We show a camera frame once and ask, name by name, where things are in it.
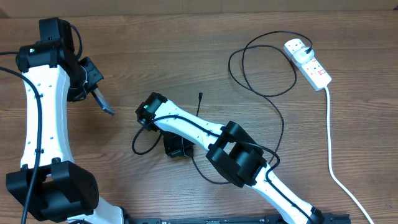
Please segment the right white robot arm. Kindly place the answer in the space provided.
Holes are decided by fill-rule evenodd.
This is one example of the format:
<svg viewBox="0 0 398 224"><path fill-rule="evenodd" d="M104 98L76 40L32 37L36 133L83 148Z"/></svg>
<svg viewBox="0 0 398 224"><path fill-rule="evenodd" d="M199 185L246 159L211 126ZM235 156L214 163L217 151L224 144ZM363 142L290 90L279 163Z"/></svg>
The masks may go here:
<svg viewBox="0 0 398 224"><path fill-rule="evenodd" d="M296 196L274 174L263 154L270 150L257 144L237 123L211 123L179 108L159 93L151 93L136 110L143 129L160 131L169 157L193 156L193 146L230 184L250 187L268 201L286 223L323 223L322 212Z"/></svg>

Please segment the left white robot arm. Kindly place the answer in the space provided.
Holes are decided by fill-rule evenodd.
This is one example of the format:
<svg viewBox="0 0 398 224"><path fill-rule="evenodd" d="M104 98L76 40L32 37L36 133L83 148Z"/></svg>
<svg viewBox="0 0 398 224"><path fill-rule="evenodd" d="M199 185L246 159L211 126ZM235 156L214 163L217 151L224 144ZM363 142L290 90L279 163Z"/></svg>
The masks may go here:
<svg viewBox="0 0 398 224"><path fill-rule="evenodd" d="M27 132L21 168L6 176L6 187L24 215L40 222L131 223L123 208L100 196L94 175L75 164L70 150L67 103L91 93L112 113L98 90L100 72L62 40L21 47L17 65L27 98Z"/></svg>

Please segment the white charger plug adapter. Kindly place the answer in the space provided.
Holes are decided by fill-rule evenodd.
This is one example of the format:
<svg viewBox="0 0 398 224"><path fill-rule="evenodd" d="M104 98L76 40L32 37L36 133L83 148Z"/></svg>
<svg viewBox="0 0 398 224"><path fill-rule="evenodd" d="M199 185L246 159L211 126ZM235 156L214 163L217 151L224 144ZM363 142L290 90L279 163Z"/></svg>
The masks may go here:
<svg viewBox="0 0 398 224"><path fill-rule="evenodd" d="M302 64L305 64L309 60L311 60L315 56L315 52L309 47L304 47L293 53L292 56L296 64L299 64L301 66Z"/></svg>

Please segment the black smartphone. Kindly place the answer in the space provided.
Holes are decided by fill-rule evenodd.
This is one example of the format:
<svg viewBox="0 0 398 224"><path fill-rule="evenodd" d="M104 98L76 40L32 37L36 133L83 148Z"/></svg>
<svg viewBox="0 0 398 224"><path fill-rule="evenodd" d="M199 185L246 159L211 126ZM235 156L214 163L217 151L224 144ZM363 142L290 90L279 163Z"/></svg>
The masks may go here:
<svg viewBox="0 0 398 224"><path fill-rule="evenodd" d="M100 105L101 109L110 114L111 116L115 115L115 112L113 111L112 107L110 104L106 101L105 97L102 95L100 92L99 88L94 89L91 94L94 96L95 100L97 103Z"/></svg>

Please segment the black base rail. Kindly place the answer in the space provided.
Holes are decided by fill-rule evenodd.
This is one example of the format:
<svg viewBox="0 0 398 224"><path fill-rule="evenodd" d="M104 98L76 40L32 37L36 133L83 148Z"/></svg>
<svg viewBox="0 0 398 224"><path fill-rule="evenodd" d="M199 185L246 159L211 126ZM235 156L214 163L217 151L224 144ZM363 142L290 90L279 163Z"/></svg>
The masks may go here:
<svg viewBox="0 0 398 224"><path fill-rule="evenodd" d="M349 215L324 214L326 224L351 224ZM281 215L266 215L264 217L236 218L187 218L169 219L141 218L133 219L135 224L286 224Z"/></svg>

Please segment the white power strip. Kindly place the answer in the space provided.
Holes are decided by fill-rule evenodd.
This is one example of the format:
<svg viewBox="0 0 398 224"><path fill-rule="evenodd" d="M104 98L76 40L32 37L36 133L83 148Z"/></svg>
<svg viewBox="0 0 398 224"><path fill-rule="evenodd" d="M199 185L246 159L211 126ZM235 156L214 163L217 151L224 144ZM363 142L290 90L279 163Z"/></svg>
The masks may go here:
<svg viewBox="0 0 398 224"><path fill-rule="evenodd" d="M300 39L292 39L284 44L284 51L293 61L296 67L300 70L300 72L304 75L307 81L311 84L314 90L320 91L327 87L328 84L331 82L331 76L322 67L322 65L315 58L315 56L301 66L299 64L296 64L292 55L293 53L304 47L307 46Z"/></svg>

